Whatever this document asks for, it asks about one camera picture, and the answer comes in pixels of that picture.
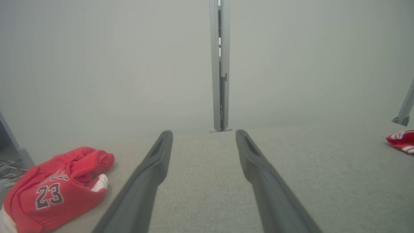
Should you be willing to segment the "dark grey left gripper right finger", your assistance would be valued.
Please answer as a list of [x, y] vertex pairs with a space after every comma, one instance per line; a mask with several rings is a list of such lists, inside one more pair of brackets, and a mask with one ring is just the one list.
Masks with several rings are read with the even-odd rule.
[[265, 233], [320, 233], [321, 229], [244, 130], [236, 131], [241, 167], [252, 185]]

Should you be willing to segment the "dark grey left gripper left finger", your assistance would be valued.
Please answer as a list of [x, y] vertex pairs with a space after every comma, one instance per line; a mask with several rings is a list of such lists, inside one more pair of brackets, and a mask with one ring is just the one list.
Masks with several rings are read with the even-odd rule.
[[173, 144], [163, 131], [93, 229], [94, 233], [146, 233], [157, 188], [165, 180]]

